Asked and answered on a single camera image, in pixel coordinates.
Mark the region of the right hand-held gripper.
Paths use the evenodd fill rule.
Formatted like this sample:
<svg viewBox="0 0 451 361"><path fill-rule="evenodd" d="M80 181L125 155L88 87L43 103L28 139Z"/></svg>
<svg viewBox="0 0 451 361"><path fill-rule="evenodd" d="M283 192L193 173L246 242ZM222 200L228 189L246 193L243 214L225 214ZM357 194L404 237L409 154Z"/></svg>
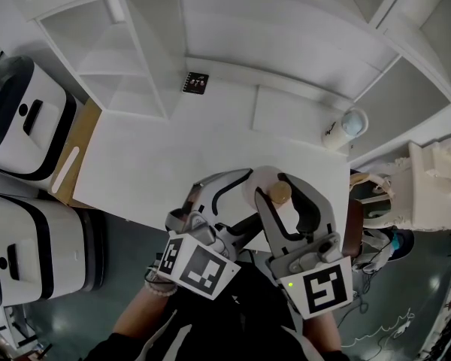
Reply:
<svg viewBox="0 0 451 361"><path fill-rule="evenodd" d="M310 319L353 301L351 259L341 253L330 201L299 177L280 179L290 185L291 200L275 208L257 187L256 209L274 257L269 269L295 311ZM305 239L313 243L304 246Z"/></svg>

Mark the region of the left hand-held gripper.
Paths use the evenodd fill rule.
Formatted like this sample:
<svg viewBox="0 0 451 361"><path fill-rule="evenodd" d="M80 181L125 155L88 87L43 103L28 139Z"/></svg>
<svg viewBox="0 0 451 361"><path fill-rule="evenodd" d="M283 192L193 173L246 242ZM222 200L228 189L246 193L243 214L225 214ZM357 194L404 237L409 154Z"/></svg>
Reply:
<svg viewBox="0 0 451 361"><path fill-rule="evenodd" d="M239 274L235 253L263 231L261 217L254 213L233 226L219 223L218 231L209 222L218 216L219 198L252 173L251 168L223 171L192 186L192 213L175 209L166 218L169 239L159 255L160 277L214 300Z"/></svg>

